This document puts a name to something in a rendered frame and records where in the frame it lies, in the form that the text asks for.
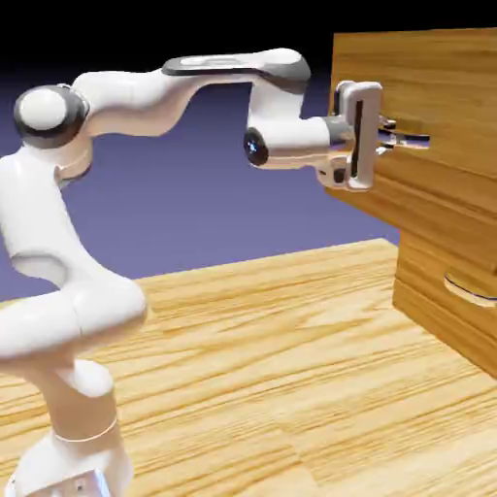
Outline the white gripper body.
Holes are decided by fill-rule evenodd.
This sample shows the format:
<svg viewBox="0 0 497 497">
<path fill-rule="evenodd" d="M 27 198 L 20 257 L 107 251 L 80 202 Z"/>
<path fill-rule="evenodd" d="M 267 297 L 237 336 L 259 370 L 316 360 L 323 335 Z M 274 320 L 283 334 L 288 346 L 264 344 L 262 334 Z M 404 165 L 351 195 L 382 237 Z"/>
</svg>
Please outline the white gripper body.
<svg viewBox="0 0 497 497">
<path fill-rule="evenodd" d="M 353 128 L 355 145 L 348 158 L 345 190 L 373 186 L 380 127 L 382 86 L 377 82 L 342 81 L 337 85 L 339 115 Z"/>
</svg>

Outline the wood drawer front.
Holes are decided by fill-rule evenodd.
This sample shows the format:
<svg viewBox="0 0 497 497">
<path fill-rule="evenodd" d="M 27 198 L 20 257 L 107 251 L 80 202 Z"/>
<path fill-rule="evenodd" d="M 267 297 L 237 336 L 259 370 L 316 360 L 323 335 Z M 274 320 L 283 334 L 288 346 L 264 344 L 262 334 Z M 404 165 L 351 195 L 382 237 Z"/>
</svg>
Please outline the wood drawer front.
<svg viewBox="0 0 497 497">
<path fill-rule="evenodd" d="M 449 292 L 444 285 L 446 272 L 467 275 L 497 292 L 497 264 L 477 265 L 403 232 L 394 307 L 497 380 L 497 307 L 479 307 Z"/>
<path fill-rule="evenodd" d="M 430 142 L 382 155 L 369 192 L 332 196 L 497 273 L 497 28 L 337 34 L 343 80 L 381 83 L 381 114 Z"/>
</svg>

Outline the light wood cabinet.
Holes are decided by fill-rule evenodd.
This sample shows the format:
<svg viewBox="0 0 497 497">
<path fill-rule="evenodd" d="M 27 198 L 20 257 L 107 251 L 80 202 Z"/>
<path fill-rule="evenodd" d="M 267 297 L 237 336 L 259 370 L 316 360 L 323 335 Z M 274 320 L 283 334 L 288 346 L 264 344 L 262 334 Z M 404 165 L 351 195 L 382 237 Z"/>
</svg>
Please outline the light wood cabinet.
<svg viewBox="0 0 497 497">
<path fill-rule="evenodd" d="M 429 136 L 337 198 L 399 230 L 394 306 L 497 378 L 497 27 L 340 33 L 332 79 L 380 83 L 382 114 Z"/>
</svg>

